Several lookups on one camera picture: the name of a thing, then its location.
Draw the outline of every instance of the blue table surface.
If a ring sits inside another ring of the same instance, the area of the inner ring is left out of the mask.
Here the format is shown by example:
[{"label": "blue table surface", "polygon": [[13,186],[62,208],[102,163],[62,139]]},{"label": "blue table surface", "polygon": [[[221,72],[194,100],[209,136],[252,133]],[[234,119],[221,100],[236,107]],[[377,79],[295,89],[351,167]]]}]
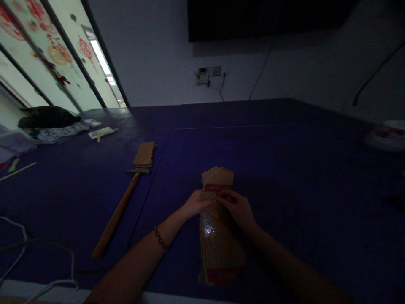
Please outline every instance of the blue table surface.
[{"label": "blue table surface", "polygon": [[[401,303],[405,290],[405,215],[387,195],[403,195],[403,158],[362,143],[371,125],[292,99],[169,107],[98,109],[84,118],[120,128],[100,143],[86,133],[40,146],[0,182],[0,214],[34,237],[55,237],[77,254],[82,288],[93,288],[155,224],[180,207],[201,173],[223,166],[247,196],[257,222],[281,244],[355,300]],[[142,176],[106,255],[90,255],[124,194],[140,143],[158,144],[152,174]],[[0,247],[21,240],[0,222]],[[232,226],[247,264],[230,286],[198,283],[198,217],[181,229],[146,291],[237,302],[295,302],[261,253]],[[2,257],[0,273],[18,256]],[[70,255],[38,244],[27,248],[9,278],[39,283],[66,276]],[[98,273],[83,273],[105,269]]]}]

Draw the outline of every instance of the white container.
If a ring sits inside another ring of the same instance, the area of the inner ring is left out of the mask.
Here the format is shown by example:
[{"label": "white container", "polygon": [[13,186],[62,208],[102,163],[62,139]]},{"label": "white container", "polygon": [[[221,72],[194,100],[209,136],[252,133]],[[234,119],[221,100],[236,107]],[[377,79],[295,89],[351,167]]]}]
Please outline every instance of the white container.
[{"label": "white container", "polygon": [[405,121],[387,120],[382,125],[375,126],[364,142],[384,151],[405,151]]}]

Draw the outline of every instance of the finger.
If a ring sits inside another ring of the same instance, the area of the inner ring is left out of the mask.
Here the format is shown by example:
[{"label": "finger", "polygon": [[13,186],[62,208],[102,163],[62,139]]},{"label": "finger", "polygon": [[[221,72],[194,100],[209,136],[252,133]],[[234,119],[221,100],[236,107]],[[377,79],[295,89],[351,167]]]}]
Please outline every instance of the finger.
[{"label": "finger", "polygon": [[239,193],[236,193],[235,191],[227,190],[227,189],[221,190],[218,193],[221,195],[224,195],[224,194],[229,195],[231,197],[234,197],[235,199],[241,199],[243,197]]},{"label": "finger", "polygon": [[226,209],[228,209],[229,211],[233,210],[233,208],[235,207],[235,205],[233,203],[228,202],[224,198],[217,197],[216,200],[218,202],[220,202],[222,205],[224,205],[226,207]]},{"label": "finger", "polygon": [[203,193],[203,190],[198,189],[198,190],[195,190],[192,195],[195,195],[196,197],[198,197],[199,200],[201,200],[202,193]]},{"label": "finger", "polygon": [[215,203],[215,200],[211,200],[211,199],[201,201],[202,209],[207,208],[208,206],[211,206],[213,203]]},{"label": "finger", "polygon": [[230,202],[230,203],[233,203],[233,204],[236,203],[236,202],[235,202],[235,199],[233,199],[230,195],[226,195],[226,200],[227,200],[228,202]]}]

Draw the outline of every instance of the beaded bracelet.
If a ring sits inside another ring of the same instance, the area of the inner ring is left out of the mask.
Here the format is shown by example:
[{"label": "beaded bracelet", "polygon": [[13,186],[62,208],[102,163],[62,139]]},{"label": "beaded bracelet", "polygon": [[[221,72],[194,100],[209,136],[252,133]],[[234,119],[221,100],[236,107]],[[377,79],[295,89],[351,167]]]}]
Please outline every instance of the beaded bracelet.
[{"label": "beaded bracelet", "polygon": [[163,250],[166,252],[167,251],[167,246],[166,244],[162,241],[162,238],[160,237],[159,231],[157,230],[157,226],[155,225],[155,235],[157,237],[157,240],[159,241],[160,246],[162,246]]}]

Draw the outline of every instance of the person's left hand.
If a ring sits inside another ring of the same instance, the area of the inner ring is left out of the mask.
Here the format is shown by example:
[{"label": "person's left hand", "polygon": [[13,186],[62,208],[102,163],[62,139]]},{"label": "person's left hand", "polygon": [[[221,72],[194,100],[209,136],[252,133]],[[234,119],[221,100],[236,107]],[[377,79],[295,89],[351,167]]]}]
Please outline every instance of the person's left hand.
[{"label": "person's left hand", "polygon": [[191,219],[193,216],[200,214],[200,212],[215,203],[215,200],[201,200],[201,192],[203,190],[195,190],[184,205],[179,209],[186,220]]}]

